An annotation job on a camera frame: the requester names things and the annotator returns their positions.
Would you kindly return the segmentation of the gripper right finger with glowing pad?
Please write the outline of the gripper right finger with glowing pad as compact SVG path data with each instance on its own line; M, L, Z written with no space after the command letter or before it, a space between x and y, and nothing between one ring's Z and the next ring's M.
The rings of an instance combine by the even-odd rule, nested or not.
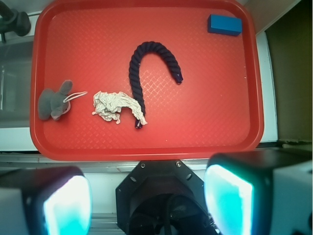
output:
M208 212L222 235L310 235L313 156L298 149L217 153L204 174Z

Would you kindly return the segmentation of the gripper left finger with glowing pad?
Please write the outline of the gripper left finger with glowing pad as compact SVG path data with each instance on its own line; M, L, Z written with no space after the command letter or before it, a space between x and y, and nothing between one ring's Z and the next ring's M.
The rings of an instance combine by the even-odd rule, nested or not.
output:
M0 176L2 235L86 235L91 214L90 183L76 166L17 169Z

